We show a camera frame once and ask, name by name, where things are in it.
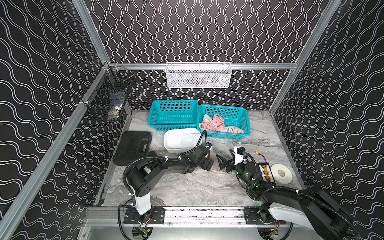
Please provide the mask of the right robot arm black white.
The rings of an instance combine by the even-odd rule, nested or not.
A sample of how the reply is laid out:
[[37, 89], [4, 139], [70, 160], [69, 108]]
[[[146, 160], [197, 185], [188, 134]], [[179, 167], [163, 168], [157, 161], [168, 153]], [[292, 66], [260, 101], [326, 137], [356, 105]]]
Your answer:
[[217, 155], [219, 167], [235, 173], [251, 200], [261, 201], [262, 222], [286, 221], [314, 230], [324, 240], [360, 239], [352, 216], [322, 189], [279, 186], [268, 162], [257, 162], [241, 147], [230, 160]]

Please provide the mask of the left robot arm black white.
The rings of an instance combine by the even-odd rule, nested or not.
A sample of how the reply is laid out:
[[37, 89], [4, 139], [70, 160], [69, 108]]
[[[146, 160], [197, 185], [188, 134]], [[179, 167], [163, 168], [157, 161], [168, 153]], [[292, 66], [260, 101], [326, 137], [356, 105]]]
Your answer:
[[124, 186], [133, 197], [133, 205], [118, 206], [118, 225], [123, 237], [129, 237], [123, 230], [121, 210], [133, 210], [138, 216], [142, 236], [148, 239], [150, 233], [143, 226], [155, 221], [150, 192], [166, 174], [189, 174], [195, 169], [210, 171], [214, 160], [211, 158], [212, 144], [207, 141], [208, 133], [203, 131], [192, 149], [179, 154], [176, 158], [161, 157], [153, 153], [130, 163], [124, 170], [122, 180]]

